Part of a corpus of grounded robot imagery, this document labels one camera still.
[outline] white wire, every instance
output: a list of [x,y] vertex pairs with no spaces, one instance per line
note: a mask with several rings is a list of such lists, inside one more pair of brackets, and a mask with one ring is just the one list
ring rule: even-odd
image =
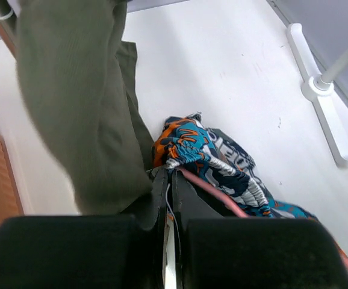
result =
[[179,256],[181,256],[181,239],[179,237],[179,227],[178,227],[178,223],[176,221],[175,215],[173,213],[172,207],[170,207],[169,199],[167,197],[167,195],[169,194],[169,189],[170,189],[170,184],[167,185],[167,189],[166,189],[166,205],[167,205],[167,208],[169,209],[170,214],[173,216],[173,219],[174,219],[174,223],[175,223],[175,227],[176,227],[176,233],[177,233],[177,236],[178,236],[178,243],[179,243]]
[[0,16],[0,21],[7,20],[7,19],[10,18],[12,15],[13,15],[13,9],[11,9],[11,11],[10,11],[7,15]]

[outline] hanging garment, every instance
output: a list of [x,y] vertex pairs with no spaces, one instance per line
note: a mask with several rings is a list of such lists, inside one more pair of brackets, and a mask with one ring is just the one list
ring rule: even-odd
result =
[[81,212],[118,213],[151,191],[153,145],[138,113],[136,47],[121,42],[126,1],[21,4],[17,75],[31,120]]
[[163,164],[168,169],[184,167],[229,195],[250,216],[318,221],[299,206],[274,200],[259,178],[253,158],[221,130],[204,128],[199,113],[165,121],[154,144],[154,166]]

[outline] patterned fabric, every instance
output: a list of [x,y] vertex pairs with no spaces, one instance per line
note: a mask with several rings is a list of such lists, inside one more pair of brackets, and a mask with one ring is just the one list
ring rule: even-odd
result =
[[185,167],[225,192],[251,216],[318,221],[301,207],[275,200],[258,177],[253,158],[221,130],[204,128],[199,113],[168,118],[153,157],[154,167]]

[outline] green cloth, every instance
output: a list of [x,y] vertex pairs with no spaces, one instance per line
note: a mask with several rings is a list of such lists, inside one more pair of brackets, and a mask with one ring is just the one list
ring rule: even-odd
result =
[[153,145],[138,113],[135,44],[121,42],[127,4],[21,4],[17,74],[29,115],[69,174],[81,212],[118,213],[151,191]]

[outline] white metal rod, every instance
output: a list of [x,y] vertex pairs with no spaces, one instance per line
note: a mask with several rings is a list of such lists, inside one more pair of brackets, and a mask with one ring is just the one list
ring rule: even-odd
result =
[[325,83],[331,83],[348,66],[348,49],[338,60],[321,76]]

